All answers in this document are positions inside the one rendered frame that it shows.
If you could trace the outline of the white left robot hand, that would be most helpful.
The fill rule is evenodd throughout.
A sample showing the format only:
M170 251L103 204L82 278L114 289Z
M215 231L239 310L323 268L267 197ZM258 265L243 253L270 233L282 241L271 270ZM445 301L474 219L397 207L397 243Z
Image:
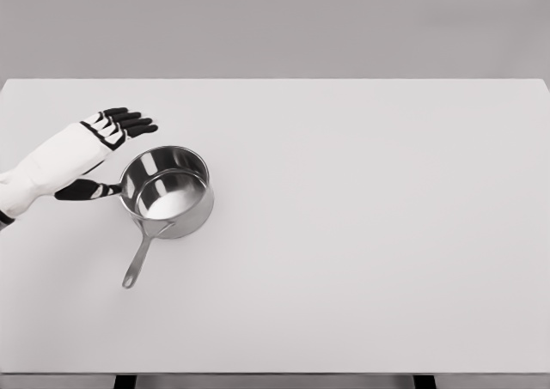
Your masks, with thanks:
M152 119L125 107L99 111L50 137L17 165L16 173L37 196L83 201L119 194L119 185L83 176L127 141L157 130Z

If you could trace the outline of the steel saucepan with long handle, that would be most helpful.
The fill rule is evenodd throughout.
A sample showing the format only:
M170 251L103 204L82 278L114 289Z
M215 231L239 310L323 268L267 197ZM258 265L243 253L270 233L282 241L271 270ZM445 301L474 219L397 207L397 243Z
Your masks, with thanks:
M141 243L122 281L132 288L153 240L175 240L199 230L211 215L214 191L203 158L180 146L161 146L135 157L120 179L120 199Z

